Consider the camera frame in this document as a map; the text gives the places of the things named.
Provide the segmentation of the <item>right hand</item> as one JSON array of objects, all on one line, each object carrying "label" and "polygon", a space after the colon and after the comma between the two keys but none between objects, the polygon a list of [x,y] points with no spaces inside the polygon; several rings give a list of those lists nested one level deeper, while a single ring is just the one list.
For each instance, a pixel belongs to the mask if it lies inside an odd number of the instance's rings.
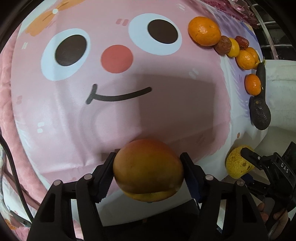
[{"label": "right hand", "polygon": [[258,205],[258,209],[268,232],[275,235],[275,233],[281,233],[284,230],[289,220],[286,209],[278,211],[275,201],[269,197],[263,199]]}]

